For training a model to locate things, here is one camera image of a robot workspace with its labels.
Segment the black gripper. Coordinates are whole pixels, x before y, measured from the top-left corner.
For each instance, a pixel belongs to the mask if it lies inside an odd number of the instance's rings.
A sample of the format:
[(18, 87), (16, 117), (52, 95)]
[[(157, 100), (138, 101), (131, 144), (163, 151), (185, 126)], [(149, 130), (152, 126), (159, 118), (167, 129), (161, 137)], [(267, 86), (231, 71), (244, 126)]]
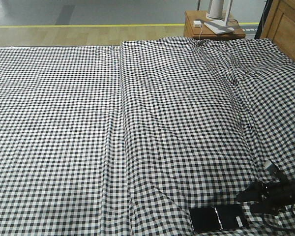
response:
[(270, 173), (277, 177), (279, 182), (271, 182), (265, 185), (266, 198), (263, 202), (260, 202), (262, 200), (263, 183), (258, 181), (250, 184), (236, 196), (236, 200), (240, 203), (259, 202), (250, 206), (250, 211), (253, 214), (278, 215), (283, 207), (295, 204), (295, 180), (289, 181), (287, 176), (279, 169), (272, 169)]

